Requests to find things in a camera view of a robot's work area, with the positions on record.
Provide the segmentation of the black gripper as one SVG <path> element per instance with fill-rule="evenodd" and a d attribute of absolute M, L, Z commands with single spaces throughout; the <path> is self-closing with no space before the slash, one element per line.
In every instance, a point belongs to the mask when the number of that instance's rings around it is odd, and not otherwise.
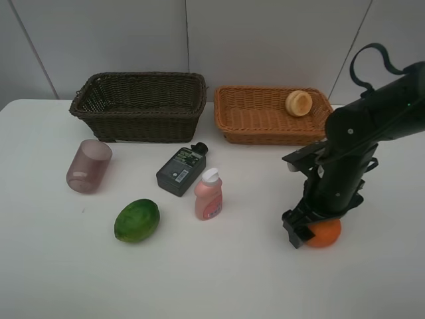
<path fill-rule="evenodd" d="M 338 153 L 328 142 L 306 176 L 299 203 L 282 215 L 283 227 L 295 249 L 314 238 L 309 225 L 340 219 L 363 203 L 359 193 L 365 185 L 363 175 L 378 166 L 374 157 L 377 147 L 377 143 L 371 143 Z"/>

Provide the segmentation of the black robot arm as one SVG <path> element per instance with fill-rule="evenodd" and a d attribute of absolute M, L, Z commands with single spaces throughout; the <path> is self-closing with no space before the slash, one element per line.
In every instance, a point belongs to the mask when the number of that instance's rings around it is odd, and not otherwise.
<path fill-rule="evenodd" d="M 325 122 L 325 140 L 284 156 L 307 179 L 295 208 L 283 213 L 290 243 L 300 248 L 314 238 L 312 225 L 339 220 L 363 202 L 363 175 L 378 166 L 381 141 L 424 131 L 424 63 L 403 77 L 336 109 Z"/>

